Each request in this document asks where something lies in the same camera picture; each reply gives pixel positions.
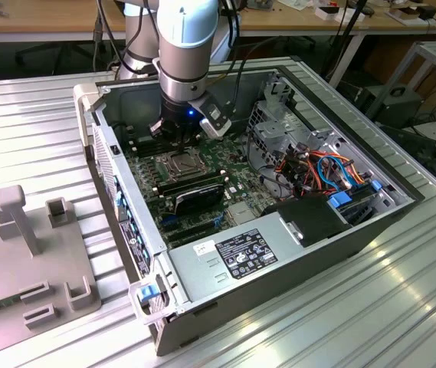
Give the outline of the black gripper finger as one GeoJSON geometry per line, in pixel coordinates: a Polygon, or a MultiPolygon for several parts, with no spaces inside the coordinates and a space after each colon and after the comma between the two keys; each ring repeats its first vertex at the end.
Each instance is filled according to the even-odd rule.
{"type": "Polygon", "coordinates": [[[182,129],[175,121],[159,119],[153,125],[149,125],[149,132],[151,137],[163,146],[182,151],[182,129]]]}

